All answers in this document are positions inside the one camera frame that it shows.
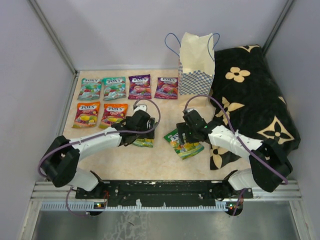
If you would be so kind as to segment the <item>checkered paper bag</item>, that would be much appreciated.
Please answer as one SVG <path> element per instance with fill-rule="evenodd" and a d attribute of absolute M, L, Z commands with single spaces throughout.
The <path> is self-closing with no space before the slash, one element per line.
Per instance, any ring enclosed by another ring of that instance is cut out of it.
<path fill-rule="evenodd" d="M 179 50 L 168 45 L 169 36 L 175 37 Z M 219 40 L 217 32 L 204 36 L 185 32 L 181 40 L 172 32 L 165 36 L 165 46 L 178 56 L 179 97 L 209 94 L 215 77 L 215 47 Z"/>

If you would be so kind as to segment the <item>orange fruits candy bag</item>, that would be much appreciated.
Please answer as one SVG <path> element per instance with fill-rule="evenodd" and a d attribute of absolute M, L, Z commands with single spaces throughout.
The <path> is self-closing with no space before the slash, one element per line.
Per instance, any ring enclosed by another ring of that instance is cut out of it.
<path fill-rule="evenodd" d="M 76 107 L 76 114 L 72 128 L 92 128 L 97 125 L 100 102 L 80 102 Z"/>

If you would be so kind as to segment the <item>purple candy bag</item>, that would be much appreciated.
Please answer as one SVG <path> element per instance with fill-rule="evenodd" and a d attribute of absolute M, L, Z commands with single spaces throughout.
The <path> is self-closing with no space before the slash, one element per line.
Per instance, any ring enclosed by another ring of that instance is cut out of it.
<path fill-rule="evenodd" d="M 154 94 L 156 99 L 177 100 L 178 99 L 178 78 L 158 77 L 157 87 Z"/>
<path fill-rule="evenodd" d="M 129 76 L 129 100 L 151 99 L 151 75 Z"/>

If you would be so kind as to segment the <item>green lemon candy bag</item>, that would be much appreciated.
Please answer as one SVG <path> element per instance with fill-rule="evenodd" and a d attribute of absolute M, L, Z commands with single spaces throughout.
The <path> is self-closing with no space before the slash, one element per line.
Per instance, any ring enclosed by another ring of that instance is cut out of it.
<path fill-rule="evenodd" d="M 133 143 L 137 147 L 152 148 L 154 146 L 154 139 L 150 138 L 137 138 Z"/>
<path fill-rule="evenodd" d="M 199 143 L 182 143 L 179 138 L 178 129 L 174 129 L 163 137 L 174 149 L 175 153 L 182 159 L 193 157 L 204 150 L 204 146 Z"/>

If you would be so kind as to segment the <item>green mint candy bag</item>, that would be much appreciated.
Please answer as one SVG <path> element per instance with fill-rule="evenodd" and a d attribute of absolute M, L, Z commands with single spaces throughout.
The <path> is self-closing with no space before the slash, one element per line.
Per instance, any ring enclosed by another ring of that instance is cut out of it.
<path fill-rule="evenodd" d="M 83 78 L 81 80 L 80 92 L 77 99 L 79 101 L 93 101 L 100 98 L 102 80 L 99 78 Z"/>
<path fill-rule="evenodd" d="M 103 100 L 111 101 L 126 97 L 126 78 L 106 77 L 103 80 Z"/>

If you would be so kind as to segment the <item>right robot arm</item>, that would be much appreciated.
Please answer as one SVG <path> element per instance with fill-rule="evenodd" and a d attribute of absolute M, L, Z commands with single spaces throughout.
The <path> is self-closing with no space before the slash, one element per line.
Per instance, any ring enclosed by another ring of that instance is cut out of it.
<path fill-rule="evenodd" d="M 235 198 L 241 190 L 255 187 L 272 193 L 279 185 L 288 183 L 293 167 L 273 139 L 250 138 L 213 120 L 206 122 L 194 108 L 184 110 L 182 117 L 184 121 L 176 125 L 181 142 L 220 147 L 250 164 L 249 168 L 234 170 L 224 179 L 223 192 L 227 197 Z"/>

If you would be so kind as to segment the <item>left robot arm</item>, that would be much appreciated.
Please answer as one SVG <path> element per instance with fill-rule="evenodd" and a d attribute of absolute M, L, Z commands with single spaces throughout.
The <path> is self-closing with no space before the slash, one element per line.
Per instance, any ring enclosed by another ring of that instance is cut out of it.
<path fill-rule="evenodd" d="M 103 195 L 103 181 L 93 171 L 78 168 L 79 162 L 106 149 L 128 146 L 141 135 L 153 132 L 155 127 L 155 119 L 139 109 L 132 116 L 89 136 L 76 139 L 58 136 L 40 160 L 38 170 L 57 188 L 80 188 L 97 199 Z"/>

